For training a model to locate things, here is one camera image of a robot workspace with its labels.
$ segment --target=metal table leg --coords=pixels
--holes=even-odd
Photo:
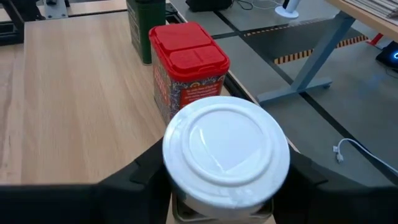
[[[338,42],[348,32],[354,21],[355,19],[350,15],[340,11],[333,19],[331,26],[327,28],[325,34],[314,48],[313,53],[305,62],[291,86],[281,90],[261,93],[257,96],[257,100],[260,105],[264,105],[265,103],[285,96],[301,93],[312,88],[321,86],[328,88],[331,84],[330,78],[320,78],[318,80],[312,79],[325,63]]]

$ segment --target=tin can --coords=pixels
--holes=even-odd
[[[221,94],[229,58],[197,23],[149,31],[154,98],[166,123],[184,106]]]

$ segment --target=yellow and black tape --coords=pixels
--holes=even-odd
[[[246,34],[243,34],[243,36],[245,37],[249,37],[251,35],[255,35],[255,34],[261,34],[264,32],[269,32],[269,31],[274,31],[274,30],[279,30],[279,29],[286,29],[286,28],[290,28],[290,27],[296,27],[296,26],[302,26],[302,25],[308,25],[314,22],[321,22],[321,21],[325,21],[327,19],[317,19],[317,20],[313,20],[313,21],[308,21],[308,22],[301,22],[298,24],[291,24],[291,25],[286,25],[286,26],[280,26],[280,27],[270,27],[270,28],[265,28],[263,30],[257,30],[257,31],[250,31]]]
[[[362,42],[362,41],[365,41],[365,40],[368,40],[368,37],[366,37],[365,35],[360,35],[360,36],[357,36],[357,37],[353,37],[353,38],[350,38],[350,39],[346,39],[346,40],[340,41],[337,44],[336,48],[345,47],[345,46],[348,46],[348,45],[351,45],[351,44],[355,44],[355,43],[358,43],[358,42]],[[294,54],[291,54],[291,55],[285,55],[283,57],[276,58],[274,60],[274,63],[277,64],[277,65],[280,65],[280,64],[283,64],[283,63],[286,63],[286,62],[291,62],[291,61],[298,60],[298,59],[301,59],[301,58],[309,57],[312,54],[312,52],[313,52],[313,49],[310,49],[310,50],[304,50],[302,52],[294,53]]]

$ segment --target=wooden board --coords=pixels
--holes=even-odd
[[[44,15],[44,7],[38,7],[42,15]],[[69,16],[78,16],[83,14],[92,14],[99,12],[111,12],[120,11],[127,9],[126,0],[104,0],[104,1],[93,1],[93,2],[78,2],[71,3],[68,8]],[[4,9],[0,9],[0,22],[10,21],[9,16]]]
[[[21,183],[97,182],[163,136],[127,13],[30,22],[25,36]]]
[[[392,40],[398,42],[398,26],[381,19],[370,12],[366,12],[344,0],[326,0],[329,4],[335,6],[341,11],[349,14],[355,19],[361,21],[372,29],[386,35]]]
[[[23,69],[23,45],[0,47],[0,184],[20,182]]]

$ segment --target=green container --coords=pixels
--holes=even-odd
[[[129,13],[131,42],[146,65],[152,63],[149,30],[166,23],[165,0],[126,0]]]

